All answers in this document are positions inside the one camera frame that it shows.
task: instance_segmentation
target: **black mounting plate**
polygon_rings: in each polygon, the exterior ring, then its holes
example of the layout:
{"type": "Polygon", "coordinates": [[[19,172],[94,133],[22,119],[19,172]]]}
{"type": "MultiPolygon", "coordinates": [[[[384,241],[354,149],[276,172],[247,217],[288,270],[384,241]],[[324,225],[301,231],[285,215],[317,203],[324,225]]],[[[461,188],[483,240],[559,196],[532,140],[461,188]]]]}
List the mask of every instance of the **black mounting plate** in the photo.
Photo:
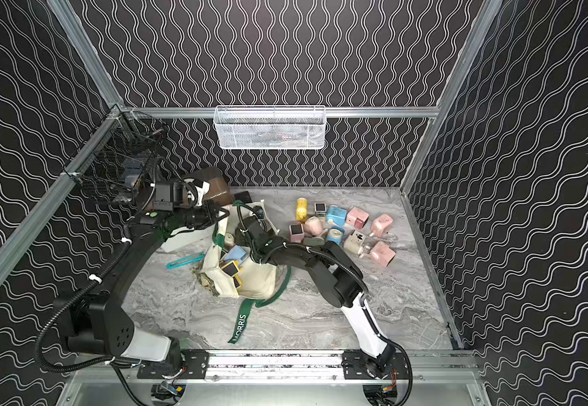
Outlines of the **black mounting plate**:
{"type": "MultiPolygon", "coordinates": [[[[203,379],[208,369],[210,354],[203,349],[186,349],[181,352],[184,358],[185,372],[176,379],[203,379]]],[[[138,369],[138,379],[162,379],[171,374],[170,366],[161,362],[144,362],[138,369]]]]}
{"type": "MultiPolygon", "coordinates": [[[[341,366],[343,367],[343,378],[344,379],[372,379],[378,380],[377,378],[371,377],[366,369],[360,367],[364,364],[363,357],[366,355],[361,351],[344,351],[341,366]]],[[[404,358],[402,354],[395,353],[393,355],[393,361],[391,361],[393,368],[395,368],[398,374],[398,380],[408,379],[409,374],[404,364],[404,358]]]]}

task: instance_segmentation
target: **wavy line wallpaper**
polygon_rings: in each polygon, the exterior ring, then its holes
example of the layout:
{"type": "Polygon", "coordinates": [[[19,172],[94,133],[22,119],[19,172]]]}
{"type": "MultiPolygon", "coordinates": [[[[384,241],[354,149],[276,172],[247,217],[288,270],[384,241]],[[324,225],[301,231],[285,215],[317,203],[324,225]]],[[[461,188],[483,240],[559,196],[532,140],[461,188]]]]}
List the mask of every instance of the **wavy line wallpaper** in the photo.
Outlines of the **wavy line wallpaper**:
{"type": "Polygon", "coordinates": [[[0,246],[108,108],[43,0],[0,0],[0,246]]]}
{"type": "Polygon", "coordinates": [[[164,156],[181,173],[216,166],[232,186],[398,187],[427,126],[426,118],[329,119],[322,150],[222,150],[212,120],[164,121],[164,156]]]}
{"type": "Polygon", "coordinates": [[[130,106],[430,106],[481,0],[71,4],[130,106]]]}
{"type": "Polygon", "coordinates": [[[409,197],[493,404],[588,405],[588,1],[503,3],[409,197]]]}
{"type": "MultiPolygon", "coordinates": [[[[0,246],[107,112],[46,2],[0,0],[0,246]]],[[[32,364],[34,337],[58,290],[111,253],[120,215],[73,193],[0,287],[0,405],[55,404],[65,378],[32,364]]],[[[74,357],[57,340],[45,351],[74,357]]]]}
{"type": "MultiPolygon", "coordinates": [[[[52,406],[65,376],[43,373],[33,361],[34,341],[52,314],[59,292],[87,283],[93,269],[120,241],[128,210],[101,208],[74,190],[51,218],[22,260],[0,287],[0,405],[52,406]]],[[[71,364],[52,333],[44,353],[52,362],[71,364]]]]}

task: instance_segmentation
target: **wire mesh basket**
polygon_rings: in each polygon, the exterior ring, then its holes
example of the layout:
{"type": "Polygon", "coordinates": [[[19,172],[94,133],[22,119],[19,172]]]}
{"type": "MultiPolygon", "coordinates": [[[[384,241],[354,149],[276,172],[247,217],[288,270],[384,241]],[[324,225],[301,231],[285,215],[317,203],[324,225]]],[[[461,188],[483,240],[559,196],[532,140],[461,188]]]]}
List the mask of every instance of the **wire mesh basket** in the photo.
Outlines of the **wire mesh basket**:
{"type": "Polygon", "coordinates": [[[124,113],[73,180],[84,196],[105,205],[135,205],[156,171],[158,151],[168,132],[161,120],[124,113]]]}
{"type": "Polygon", "coordinates": [[[320,150],[325,106],[217,106],[213,125],[225,150],[320,150]]]}

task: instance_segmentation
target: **cable tie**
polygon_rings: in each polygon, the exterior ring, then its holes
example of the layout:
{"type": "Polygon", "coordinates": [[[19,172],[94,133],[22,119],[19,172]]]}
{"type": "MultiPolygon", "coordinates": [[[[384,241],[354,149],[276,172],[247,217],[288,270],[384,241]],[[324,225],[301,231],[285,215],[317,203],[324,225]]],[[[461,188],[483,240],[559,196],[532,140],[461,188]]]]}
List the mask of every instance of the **cable tie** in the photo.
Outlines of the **cable tie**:
{"type": "Polygon", "coordinates": [[[97,275],[94,275],[93,273],[89,275],[89,279],[90,280],[97,280],[98,284],[102,283],[102,279],[99,278],[97,275]]]}

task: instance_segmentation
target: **marble floor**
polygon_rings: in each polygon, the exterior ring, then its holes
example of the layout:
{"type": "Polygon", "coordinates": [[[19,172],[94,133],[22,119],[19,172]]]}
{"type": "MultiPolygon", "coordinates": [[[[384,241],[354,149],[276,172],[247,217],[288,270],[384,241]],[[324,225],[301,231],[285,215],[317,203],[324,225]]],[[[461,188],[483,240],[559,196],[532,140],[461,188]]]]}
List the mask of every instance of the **marble floor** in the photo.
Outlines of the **marble floor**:
{"type": "MultiPolygon", "coordinates": [[[[289,236],[287,226],[295,219],[298,198],[307,198],[310,209],[318,201],[360,207],[371,219],[382,213],[391,215],[393,228],[383,240],[397,255],[387,268],[349,254],[364,273],[371,310],[380,328],[404,348],[452,349],[397,190],[259,188],[249,192],[254,201],[265,200],[267,216],[283,236],[289,236]]],[[[370,229],[370,222],[365,229],[370,229]]],[[[209,244],[210,239],[205,239],[178,252],[154,253],[129,288],[123,309],[142,328],[178,337],[182,347],[359,348],[343,313],[325,302],[307,272],[299,269],[292,269],[289,285],[278,300],[254,307],[238,343],[228,344],[241,299],[213,297],[197,283],[192,266],[165,267],[190,253],[205,251],[209,244]]]]}

